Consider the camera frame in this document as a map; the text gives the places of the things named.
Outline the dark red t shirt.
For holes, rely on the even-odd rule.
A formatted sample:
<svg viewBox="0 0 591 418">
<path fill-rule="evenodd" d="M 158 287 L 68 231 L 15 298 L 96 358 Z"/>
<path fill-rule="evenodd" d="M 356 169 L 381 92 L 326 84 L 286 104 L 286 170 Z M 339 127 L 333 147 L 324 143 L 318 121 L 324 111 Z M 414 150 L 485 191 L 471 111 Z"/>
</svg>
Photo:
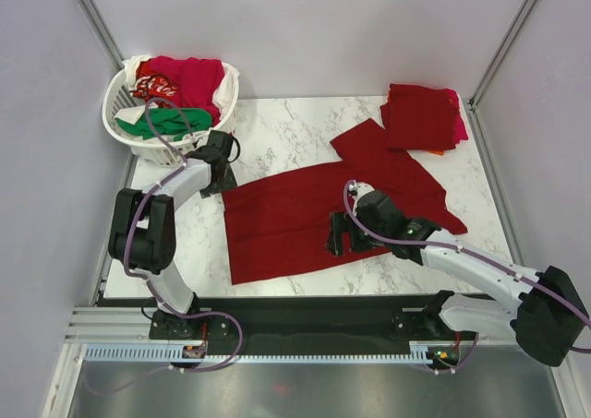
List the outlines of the dark red t shirt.
<svg viewBox="0 0 591 418">
<path fill-rule="evenodd" d="M 231 282 L 298 275 L 386 254 L 378 247 L 336 257 L 325 248 L 330 216 L 344 210 L 349 180 L 386 193 L 408 218 L 436 222 L 453 234 L 465 224 L 447 209 L 446 191 L 404 150 L 386 147 L 374 120 L 331 142 L 340 159 L 262 178 L 223 193 Z"/>
</svg>

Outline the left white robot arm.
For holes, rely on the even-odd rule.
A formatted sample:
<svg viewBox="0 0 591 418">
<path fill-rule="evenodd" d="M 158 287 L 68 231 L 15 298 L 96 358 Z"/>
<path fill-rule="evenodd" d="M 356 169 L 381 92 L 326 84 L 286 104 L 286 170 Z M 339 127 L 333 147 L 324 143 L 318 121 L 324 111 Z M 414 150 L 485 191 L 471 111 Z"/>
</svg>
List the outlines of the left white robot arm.
<svg viewBox="0 0 591 418">
<path fill-rule="evenodd" d="M 236 188 L 231 164 L 240 152 L 234 135 L 213 130 L 177 169 L 142 190 L 124 188 L 115 198 L 109 255 L 129 278 L 145 283 L 183 338 L 199 334 L 203 317 L 197 295 L 175 264 L 175 213 L 195 195 L 207 198 Z"/>
</svg>

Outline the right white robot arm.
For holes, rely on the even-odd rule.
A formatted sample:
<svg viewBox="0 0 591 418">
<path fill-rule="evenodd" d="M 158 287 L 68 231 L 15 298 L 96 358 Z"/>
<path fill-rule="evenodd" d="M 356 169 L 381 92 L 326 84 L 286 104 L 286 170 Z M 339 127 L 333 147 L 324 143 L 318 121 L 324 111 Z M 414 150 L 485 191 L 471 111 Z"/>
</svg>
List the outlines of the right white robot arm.
<svg viewBox="0 0 591 418">
<path fill-rule="evenodd" d="M 373 186 L 349 181 L 344 211 L 330 216 L 326 249 L 336 257 L 378 248 L 402 260 L 462 280 L 486 296 L 436 293 L 423 309 L 423 327 L 433 338 L 450 332 L 514 340 L 528 356 L 550 367 L 562 364 L 590 325 L 590 315 L 569 275 L 514 264 L 477 249 L 437 223 L 408 218 Z"/>
</svg>

